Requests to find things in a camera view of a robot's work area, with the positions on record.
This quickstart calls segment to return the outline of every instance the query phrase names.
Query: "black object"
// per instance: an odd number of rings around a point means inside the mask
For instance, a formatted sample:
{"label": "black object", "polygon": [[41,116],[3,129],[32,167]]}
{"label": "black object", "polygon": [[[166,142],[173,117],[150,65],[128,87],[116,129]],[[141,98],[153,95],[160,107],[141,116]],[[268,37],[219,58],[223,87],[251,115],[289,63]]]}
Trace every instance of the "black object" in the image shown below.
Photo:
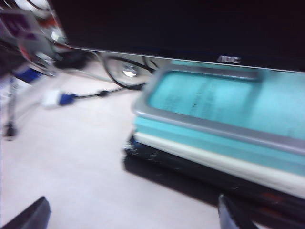
{"label": "black object", "polygon": [[114,89],[114,90],[111,90],[111,91],[106,91],[106,90],[102,90],[102,91],[99,91],[98,93],[96,94],[87,94],[87,95],[75,95],[74,97],[76,99],[83,99],[83,98],[91,98],[91,97],[105,97],[107,96],[108,94],[110,93],[113,93],[113,92],[118,92],[118,91],[121,91],[121,90],[124,90],[125,88],[118,88],[118,89]]}
{"label": "black object", "polygon": [[251,218],[271,227],[305,227],[303,199],[143,145],[133,137],[125,152],[128,156],[124,163],[130,172],[214,205],[224,193],[247,209]]}
{"label": "black object", "polygon": [[218,198],[221,229],[259,229],[228,197]]}
{"label": "black object", "polygon": [[57,56],[57,60],[54,62],[54,66],[60,69],[81,69],[85,67],[89,55],[90,54],[87,51],[83,50],[72,50],[60,53]]}
{"label": "black object", "polygon": [[302,2],[51,2],[72,47],[305,71]]}
{"label": "black object", "polygon": [[15,128],[15,106],[16,106],[16,96],[17,96],[17,86],[15,85],[15,74],[13,71],[10,71],[10,100],[8,103],[8,123],[5,125],[6,132],[5,137],[8,137],[8,140],[13,140],[13,137],[17,134]]}
{"label": "black object", "polygon": [[49,202],[40,197],[1,229],[46,229],[50,215]]}
{"label": "black object", "polygon": [[105,71],[108,74],[108,76],[114,81],[115,84],[117,84],[118,86],[120,86],[122,88],[126,88],[128,90],[134,90],[134,91],[141,90],[144,86],[144,83],[136,84],[136,85],[124,85],[124,84],[120,83],[119,81],[117,81],[115,79],[115,77],[109,71],[109,68],[108,68],[109,67],[109,64],[108,64],[109,60],[123,61],[123,62],[129,63],[129,64],[132,64],[132,65],[138,66],[140,68],[146,69],[150,73],[153,73],[155,71],[153,68],[150,68],[147,65],[146,62],[144,62],[144,64],[141,64],[141,63],[138,63],[136,61],[132,61],[132,60],[129,60],[129,59],[126,59],[126,58],[123,58],[123,57],[117,57],[117,56],[106,56],[106,57],[104,57],[103,58],[103,65],[104,65]]}

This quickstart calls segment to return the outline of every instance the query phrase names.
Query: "desk surface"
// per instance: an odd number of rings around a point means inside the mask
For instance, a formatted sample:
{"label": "desk surface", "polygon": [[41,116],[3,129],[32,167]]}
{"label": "desk surface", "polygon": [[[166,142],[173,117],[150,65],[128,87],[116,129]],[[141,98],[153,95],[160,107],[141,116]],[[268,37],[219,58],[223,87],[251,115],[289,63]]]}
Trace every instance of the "desk surface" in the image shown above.
{"label": "desk surface", "polygon": [[[90,70],[101,72],[98,65]],[[37,105],[55,87],[76,94],[117,88],[59,74],[19,98],[19,134],[14,141],[1,139],[1,226],[45,196],[52,210],[48,229],[219,228],[215,207],[124,170],[122,146],[139,92],[54,110]]]}

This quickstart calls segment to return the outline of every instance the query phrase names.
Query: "black cable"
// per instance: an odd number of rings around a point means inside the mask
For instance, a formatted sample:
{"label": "black cable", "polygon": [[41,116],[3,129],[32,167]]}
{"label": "black cable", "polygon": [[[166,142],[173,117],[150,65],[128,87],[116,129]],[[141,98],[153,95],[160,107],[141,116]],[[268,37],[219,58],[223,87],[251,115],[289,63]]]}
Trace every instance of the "black cable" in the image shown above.
{"label": "black cable", "polygon": [[[143,60],[144,65],[145,65],[146,67],[149,67],[145,56],[142,56],[142,60]],[[159,66],[158,66],[154,61],[152,61],[152,60],[149,60],[149,61],[150,61],[156,68],[159,68]]]}
{"label": "black cable", "polygon": [[18,47],[14,46],[4,40],[0,40],[0,47],[4,48],[7,52],[10,52],[10,53],[18,55],[18,56],[22,56]]}
{"label": "black cable", "polygon": [[7,2],[6,2],[6,0],[2,0],[4,3],[5,3],[5,5],[7,5],[9,8],[13,8],[11,5],[9,5]]}
{"label": "black cable", "polygon": [[37,6],[36,4],[34,4],[33,2],[31,2],[30,0],[26,0],[31,6],[35,7],[36,9],[38,10],[43,10],[43,11],[49,11],[49,9],[44,9],[44,8],[41,8],[39,6]]}
{"label": "black cable", "polygon": [[158,65],[157,65],[154,61],[150,60],[150,62],[151,62],[156,68],[159,68]]}
{"label": "black cable", "polygon": [[148,64],[147,64],[147,61],[146,61],[146,57],[145,57],[145,56],[142,56],[142,60],[143,60],[144,65],[148,67]]}
{"label": "black cable", "polygon": [[155,70],[153,68],[150,68],[144,64],[141,64],[141,63],[138,63],[136,61],[132,61],[132,60],[129,60],[129,59],[126,59],[126,58],[123,58],[123,57],[116,57],[116,56],[108,56],[108,57],[103,57],[103,64],[104,64],[104,68],[105,68],[105,71],[106,73],[109,75],[109,77],[117,84],[119,85],[120,87],[122,88],[126,88],[126,89],[129,89],[129,90],[141,90],[144,83],[141,83],[141,84],[137,84],[137,85],[131,85],[131,86],[128,86],[128,85],[124,85],[120,82],[118,82],[113,76],[112,74],[110,73],[109,69],[108,69],[108,64],[107,64],[107,61],[108,60],[117,60],[117,61],[123,61],[123,62],[127,62],[127,63],[130,63],[130,64],[133,64],[133,65],[136,65],[140,68],[143,68],[143,69],[146,69],[148,70],[150,73],[153,73]]}
{"label": "black cable", "polygon": [[104,97],[110,93],[113,93],[113,92],[118,92],[118,91],[121,91],[121,90],[124,90],[125,88],[118,88],[118,89],[114,89],[114,90],[111,90],[111,91],[106,91],[106,90],[103,90],[103,91],[100,91],[98,92],[97,94],[88,94],[88,95],[75,95],[74,97],[76,99],[83,99],[83,98],[90,98],[90,97]]}

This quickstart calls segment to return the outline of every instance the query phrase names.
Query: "cable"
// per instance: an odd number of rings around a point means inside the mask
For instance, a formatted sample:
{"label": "cable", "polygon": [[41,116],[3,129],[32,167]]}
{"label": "cable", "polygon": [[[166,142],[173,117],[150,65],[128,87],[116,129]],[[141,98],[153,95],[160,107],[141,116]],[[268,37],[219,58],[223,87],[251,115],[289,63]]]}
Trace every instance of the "cable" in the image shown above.
{"label": "cable", "polygon": [[38,10],[42,10],[42,11],[50,11],[49,9],[44,9],[44,8],[41,8],[39,6],[37,6],[36,4],[34,4],[33,2],[31,2],[30,0],[26,0],[32,7],[38,9]]}
{"label": "cable", "polygon": [[159,68],[158,65],[157,65],[154,61],[150,60],[150,62],[151,62],[156,68]]}
{"label": "cable", "polygon": [[125,90],[125,88],[118,88],[118,89],[114,89],[114,90],[111,90],[111,91],[106,91],[106,90],[103,90],[103,91],[100,91],[98,92],[97,94],[89,94],[89,95],[75,95],[75,98],[76,99],[83,99],[83,98],[90,98],[90,97],[104,97],[110,93],[113,93],[113,92],[118,92],[118,91],[121,91],[121,90]]}
{"label": "cable", "polygon": [[[146,61],[146,57],[145,56],[142,56],[142,60],[143,60],[143,63],[144,63],[144,65],[146,66],[146,67],[149,67],[148,66],[148,63],[147,63],[147,61]],[[156,68],[159,68],[159,66],[154,62],[154,61],[152,61],[152,60],[149,60]]]}
{"label": "cable", "polygon": [[132,61],[132,60],[129,60],[129,59],[125,59],[123,57],[117,57],[117,56],[111,56],[111,57],[106,57],[106,58],[103,58],[103,65],[104,65],[104,68],[106,70],[106,73],[109,75],[109,77],[117,84],[119,85],[120,87],[122,88],[126,88],[126,89],[129,89],[129,90],[141,90],[144,83],[141,83],[141,84],[136,84],[136,85],[124,85],[120,82],[118,82],[110,73],[109,69],[108,69],[108,64],[107,64],[107,61],[108,60],[118,60],[118,61],[123,61],[123,62],[127,62],[127,63],[130,63],[130,64],[133,64],[133,65],[136,65],[140,68],[143,68],[143,69],[146,69],[148,70],[149,72],[153,73],[155,70],[153,68],[150,68],[146,65],[143,65],[141,63],[138,63],[136,61]]}
{"label": "cable", "polygon": [[[33,62],[30,58],[29,58],[29,55],[27,53],[25,53],[25,49],[23,47],[23,44],[24,44],[24,40],[26,38],[27,35],[29,34],[33,34],[33,35],[39,35],[39,36],[43,36],[45,37],[47,40],[49,40],[50,42],[54,43],[54,44],[57,44],[56,42],[54,42],[53,40],[51,40],[50,38],[48,38],[48,36],[43,33],[43,32],[32,32],[32,31],[23,31],[23,34],[21,35],[21,38],[17,40],[17,44],[19,46],[19,49],[21,50],[21,53],[23,55],[23,57],[29,62],[31,63],[33,66],[35,66],[36,68],[38,69],[41,69],[41,70],[44,70],[44,71],[54,71],[54,72],[61,72],[61,73],[66,73],[66,74],[71,74],[71,73],[76,73],[76,74],[83,74],[83,75],[87,75],[87,76],[90,76],[92,78],[95,78],[95,79],[98,79],[98,80],[103,80],[103,81],[106,81],[106,82],[112,82],[111,79],[107,79],[107,78],[104,78],[104,77],[101,77],[99,75],[95,75],[95,74],[92,74],[92,73],[89,73],[89,72],[86,72],[86,71],[83,71],[83,70],[79,70],[79,69],[60,69],[60,68],[56,68],[54,65],[50,65],[48,64],[47,62],[46,66],[42,66],[42,65],[38,65],[37,63]],[[86,50],[87,52],[93,54],[94,56],[96,56],[98,62],[100,64],[103,65],[102,63],[102,60],[101,58],[99,57],[98,54],[96,54],[95,52],[93,51],[89,51],[89,50]]]}
{"label": "cable", "polygon": [[11,9],[12,9],[12,6],[11,5],[9,5],[7,2],[6,2],[6,0],[2,0],[8,7],[10,7]]}
{"label": "cable", "polygon": [[7,52],[10,52],[10,53],[18,55],[18,56],[22,56],[20,50],[17,47],[11,45],[10,43],[8,43],[4,40],[0,40],[0,47],[6,49]]}
{"label": "cable", "polygon": [[[38,35],[42,35],[42,36],[44,36],[45,38],[47,38],[47,39],[50,41],[50,39],[49,39],[44,33],[42,33],[42,32],[24,31],[24,33],[25,33],[26,35],[29,35],[29,34],[34,34],[34,35],[35,35],[35,34],[38,34]],[[25,34],[23,34],[23,36],[21,37],[20,40],[17,40],[17,43],[18,43],[18,41],[20,41],[20,42],[22,43],[22,42],[25,40],[25,37],[26,37]],[[138,63],[138,62],[136,62],[136,61],[132,61],[132,60],[129,60],[129,59],[125,59],[125,58],[122,58],[122,57],[114,57],[114,56],[113,56],[113,57],[106,57],[106,58],[103,58],[103,60],[102,60],[102,59],[100,58],[100,56],[99,56],[97,53],[95,53],[95,52],[93,52],[93,51],[90,51],[90,50],[86,50],[86,51],[89,52],[89,53],[91,53],[91,54],[93,54],[94,56],[97,57],[97,60],[100,62],[100,64],[101,64],[102,66],[104,66],[104,69],[105,69],[106,73],[107,73],[108,76],[112,79],[112,81],[113,81],[115,84],[117,84],[118,86],[122,87],[122,88],[126,88],[126,89],[129,89],[129,90],[141,90],[142,87],[143,87],[143,85],[144,85],[144,83],[137,84],[137,85],[124,85],[124,84],[118,82],[118,81],[111,75],[111,73],[110,73],[110,71],[109,71],[109,69],[108,69],[108,67],[107,67],[107,66],[108,66],[108,64],[107,64],[107,61],[108,61],[108,60],[113,59],[113,60],[118,60],[118,61],[127,62],[127,63],[133,64],[133,65],[136,65],[136,66],[138,66],[138,67],[140,67],[140,68],[146,69],[146,70],[148,70],[150,73],[153,73],[153,72],[155,71],[155,69],[153,69],[153,68],[151,68],[151,67],[149,67],[149,66],[147,66],[147,65],[143,65],[143,64],[141,64],[141,63]],[[56,71],[59,71],[59,72],[63,72],[63,73],[75,72],[75,73],[82,73],[82,74],[86,74],[86,75],[92,76],[92,77],[94,77],[94,78],[97,78],[96,75],[91,74],[91,73],[87,73],[87,72],[82,71],[82,70],[75,70],[75,69],[62,70],[62,69],[56,68],[54,65],[51,65],[53,69],[49,69],[48,67],[41,66],[41,65],[38,65],[38,64],[34,63],[32,60],[29,59],[29,57],[28,57],[27,55],[25,55],[25,53],[22,53],[22,54],[23,54],[24,58],[25,58],[27,61],[29,61],[31,64],[33,64],[33,65],[36,66],[37,68],[43,69],[43,70],[45,70],[45,71],[55,71],[55,72],[56,72]]]}

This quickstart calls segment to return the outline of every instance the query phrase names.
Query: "stack of books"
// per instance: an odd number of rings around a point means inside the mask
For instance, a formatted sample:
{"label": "stack of books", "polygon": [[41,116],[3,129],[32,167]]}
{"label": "stack of books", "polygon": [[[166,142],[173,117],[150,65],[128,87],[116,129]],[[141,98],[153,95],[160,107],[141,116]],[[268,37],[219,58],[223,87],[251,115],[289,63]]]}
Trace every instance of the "stack of books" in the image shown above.
{"label": "stack of books", "polygon": [[[143,146],[152,147],[274,190],[305,215],[304,87],[304,73],[175,62],[136,101],[127,152],[140,144],[141,157]],[[193,176],[206,180],[199,174]]]}

